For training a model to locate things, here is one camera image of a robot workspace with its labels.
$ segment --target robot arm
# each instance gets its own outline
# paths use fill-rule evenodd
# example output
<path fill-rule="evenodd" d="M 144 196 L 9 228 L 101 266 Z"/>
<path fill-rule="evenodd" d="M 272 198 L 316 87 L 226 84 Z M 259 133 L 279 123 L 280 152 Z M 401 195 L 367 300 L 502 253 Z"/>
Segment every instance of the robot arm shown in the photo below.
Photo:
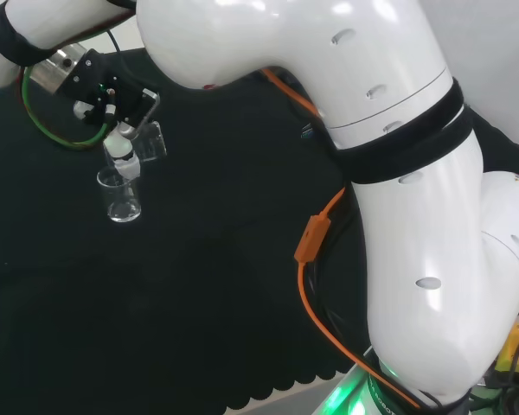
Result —
<path fill-rule="evenodd" d="M 118 171 L 128 178 L 140 174 L 130 140 L 159 105 L 159 96 L 109 67 L 101 54 L 78 44 L 61 45 L 125 20 L 134 14 L 127 9 L 131 5 L 134 9 L 129 0 L 9 0 L 0 5 L 0 87 L 11 83 L 20 67 L 34 65 L 31 78 L 48 92 L 77 101 L 80 118 L 98 125 L 106 122 L 104 118 L 112 118 L 110 124 L 120 121 L 104 144 Z M 114 110 L 108 105 L 108 91 L 116 96 Z"/>
<path fill-rule="evenodd" d="M 10 0 L 7 11 L 38 48 L 124 13 L 105 0 Z M 183 86 L 268 66 L 301 81 L 360 205 L 383 370 L 427 403 L 421 391 L 445 405 L 464 397 L 519 310 L 519 176 L 483 175 L 416 1 L 138 0 L 137 16 L 151 58 Z M 16 70 L 0 55 L 0 86 Z"/>

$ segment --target green cable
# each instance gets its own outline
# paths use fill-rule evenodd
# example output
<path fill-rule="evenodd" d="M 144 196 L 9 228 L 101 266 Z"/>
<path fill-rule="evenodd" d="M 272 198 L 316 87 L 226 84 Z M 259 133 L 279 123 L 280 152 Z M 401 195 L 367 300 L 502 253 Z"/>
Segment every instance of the green cable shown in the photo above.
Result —
<path fill-rule="evenodd" d="M 72 143 L 61 137 L 58 137 L 54 133 L 50 132 L 44 125 L 42 125 L 39 119 L 33 115 L 33 110 L 31 109 L 31 105 L 29 103 L 29 79 L 32 70 L 32 67 L 28 67 L 25 70 L 25 73 L 22 75 L 22 100 L 25 104 L 25 108 L 27 109 L 28 115 L 33 120 L 33 123 L 35 123 L 36 128 L 38 128 L 48 138 L 71 150 L 86 150 L 89 147 L 93 147 L 95 144 L 99 143 L 102 139 L 106 137 L 109 130 L 108 124 L 103 124 L 100 131 L 98 131 L 98 133 L 94 137 L 78 143 Z"/>

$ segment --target green light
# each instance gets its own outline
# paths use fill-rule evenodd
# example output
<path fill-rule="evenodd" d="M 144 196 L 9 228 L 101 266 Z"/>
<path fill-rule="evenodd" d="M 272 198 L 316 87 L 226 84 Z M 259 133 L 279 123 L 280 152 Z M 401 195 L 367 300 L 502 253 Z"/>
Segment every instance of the green light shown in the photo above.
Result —
<path fill-rule="evenodd" d="M 348 415 L 365 415 L 365 406 L 363 406 L 363 403 L 360 400 L 358 400 L 349 409 Z"/>
<path fill-rule="evenodd" d="M 343 389 L 341 387 L 338 387 L 327 398 L 326 409 L 337 409 L 337 407 L 340 406 L 340 404 L 342 404 L 343 402 L 342 399 L 339 399 L 339 397 L 342 397 L 341 395 L 343 395 Z"/>
<path fill-rule="evenodd" d="M 333 391 L 333 393 L 327 398 L 325 401 L 325 406 L 323 409 L 323 415 L 332 415 L 335 411 L 340 407 L 340 405 L 349 397 L 351 392 L 353 391 L 353 386 L 348 386 L 345 389 L 342 387 L 338 387 Z"/>

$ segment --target white wall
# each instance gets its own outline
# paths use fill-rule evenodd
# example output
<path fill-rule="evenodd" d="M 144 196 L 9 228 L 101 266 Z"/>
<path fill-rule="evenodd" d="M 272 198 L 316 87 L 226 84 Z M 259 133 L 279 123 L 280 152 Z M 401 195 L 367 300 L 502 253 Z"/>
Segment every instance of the white wall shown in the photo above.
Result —
<path fill-rule="evenodd" d="M 519 143 L 519 0 L 421 0 L 465 99 Z"/>

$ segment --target cable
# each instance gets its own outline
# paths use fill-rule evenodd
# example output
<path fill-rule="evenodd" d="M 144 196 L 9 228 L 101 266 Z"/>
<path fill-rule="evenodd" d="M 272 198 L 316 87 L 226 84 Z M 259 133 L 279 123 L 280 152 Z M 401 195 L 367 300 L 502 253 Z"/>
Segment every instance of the cable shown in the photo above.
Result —
<path fill-rule="evenodd" d="M 110 132 L 110 129 L 112 128 L 112 126 L 108 123 L 104 123 L 100 128 L 100 131 L 94 137 L 78 143 L 69 142 L 66 139 L 58 137 L 54 133 L 49 131 L 48 128 L 46 128 L 41 123 L 38 117 L 34 115 L 31 105 L 29 103 L 29 78 L 31 71 L 32 67 L 28 67 L 27 69 L 25 69 L 24 73 L 21 74 L 22 101 L 25 105 L 25 109 L 27 110 L 29 117 L 35 124 L 36 128 L 38 128 L 46 137 L 54 140 L 56 143 L 66 148 L 69 148 L 70 150 L 86 150 L 88 148 L 93 147 L 95 144 L 99 143 L 104 138 L 106 138 L 107 134 Z"/>
<path fill-rule="evenodd" d="M 389 387 L 395 393 L 397 393 L 401 398 L 403 398 L 409 405 L 420 409 L 428 409 L 428 405 L 425 404 L 422 400 L 418 399 L 415 396 L 412 396 L 408 391 L 406 391 L 400 385 L 396 385 L 392 380 L 387 379 L 384 375 L 377 373 L 362 357 L 357 356 L 350 352 L 340 341 L 337 340 L 335 336 L 325 327 L 325 325 L 319 320 L 315 311 L 310 305 L 310 301 L 305 293 L 304 280 L 305 280 L 305 267 L 306 261 L 304 258 L 308 258 L 308 262 L 310 262 L 309 258 L 313 256 L 315 258 L 317 256 L 317 252 L 313 252 L 315 249 L 315 243 L 319 242 L 319 239 L 323 239 L 327 227 L 328 214 L 333 209 L 333 207 L 340 201 L 343 197 L 346 188 L 341 189 L 327 204 L 327 206 L 321 211 L 321 213 L 317 217 L 311 218 L 311 224 L 308 225 L 306 231 L 304 232 L 304 237 L 300 241 L 300 245 L 304 244 L 304 246 L 299 246 L 297 249 L 297 253 L 295 254 L 295 258 L 298 261 L 298 292 L 300 298 L 302 300 L 302 304 L 310 317 L 310 319 L 315 323 L 315 325 L 321 330 L 321 332 L 338 348 L 344 355 L 346 355 L 349 359 L 356 363 L 357 366 L 361 367 L 363 370 L 371 374 L 377 380 L 379 380 L 382 384 Z"/>
<path fill-rule="evenodd" d="M 432 402 L 434 402 L 438 408 L 442 408 L 442 402 L 440 402 L 438 399 L 436 399 L 434 396 L 432 396 L 429 392 L 423 392 L 423 391 L 420 391 L 420 392 L 423 393 L 425 396 L 427 396 Z"/>
<path fill-rule="evenodd" d="M 474 401 L 470 404 L 471 411 L 478 411 L 490 407 L 492 407 L 493 410 L 496 410 L 502 407 L 506 410 L 505 413 L 519 415 L 519 385 L 514 382 L 518 362 L 519 344 L 516 347 L 516 351 L 511 361 L 507 381 L 505 383 L 498 383 L 498 387 L 501 389 L 499 394 L 493 398 L 485 399 L 470 393 L 469 397 Z"/>
<path fill-rule="evenodd" d="M 106 31 L 107 35 L 110 36 L 110 39 L 112 40 L 113 47 L 115 48 L 115 51 L 117 52 L 117 56 L 119 58 L 119 61 L 121 62 L 121 67 L 123 70 L 127 73 L 128 76 L 133 78 L 136 82 L 138 82 L 140 85 L 144 86 L 147 89 L 150 89 L 151 91 L 157 91 L 159 88 L 147 80 L 143 80 L 142 78 L 139 78 L 137 75 L 135 75 L 131 69 L 127 66 L 127 62 L 125 61 L 125 57 L 123 56 L 123 53 L 121 52 L 121 48 L 119 47 L 118 41 L 115 39 L 115 36 L 113 35 L 111 30 Z"/>
<path fill-rule="evenodd" d="M 304 98 L 302 95 L 294 91 L 292 88 L 290 88 L 285 82 L 279 79 L 277 75 L 275 75 L 271 69 L 263 69 L 262 71 L 265 76 L 278 88 L 280 89 L 285 95 L 288 97 L 294 99 L 296 102 L 298 102 L 303 108 L 311 112 L 316 117 L 320 118 L 319 111 L 317 108 L 306 98 Z"/>
<path fill-rule="evenodd" d="M 349 359 L 351 359 L 357 366 L 361 367 L 363 370 L 365 370 L 367 373 L 371 374 L 374 378 L 379 380 L 384 385 L 388 386 L 390 389 L 392 389 L 395 393 L 400 395 L 405 401 L 407 401 L 410 405 L 414 406 L 417 409 L 421 408 L 420 403 L 418 403 L 417 399 L 413 399 L 410 396 L 408 396 L 407 393 L 401 391 L 399 387 L 396 385 L 393 385 L 391 382 L 386 380 L 384 377 L 382 377 L 380 374 L 378 374 L 373 368 L 369 366 L 369 364 L 364 361 L 359 356 L 351 353 L 346 347 L 342 345 L 341 342 L 339 342 L 327 328 L 323 325 L 322 322 L 319 321 L 313 310 L 311 309 L 310 302 L 308 301 L 307 296 L 305 295 L 305 289 L 304 289 L 304 268 L 305 263 L 300 262 L 298 263 L 298 290 L 300 293 L 300 298 L 302 299 L 302 304 L 305 307 L 305 310 L 308 313 L 308 316 L 310 319 L 315 323 L 315 325 L 321 330 L 321 332 L 327 337 L 335 346 L 338 348 L 343 354 L 345 354 Z"/>

